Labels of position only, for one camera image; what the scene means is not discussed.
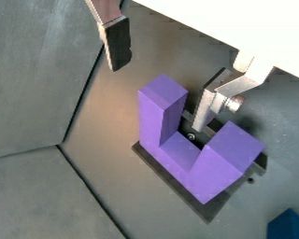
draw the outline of gray floor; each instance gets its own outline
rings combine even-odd
[[[229,67],[231,48],[134,4],[133,60],[117,73],[102,59],[62,145],[71,161],[136,239],[263,239],[268,221],[288,207],[299,213],[299,81],[272,75],[245,93],[236,115],[223,113],[265,144],[268,171],[236,192],[207,226],[134,155],[138,140],[137,90],[158,74],[189,91]]]
[[[55,147],[0,158],[0,239],[124,238]]]

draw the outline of purple u-shaped block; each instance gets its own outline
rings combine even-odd
[[[138,90],[140,144],[205,204],[243,176],[264,146],[228,121],[199,150],[177,132],[185,98],[164,75]]]

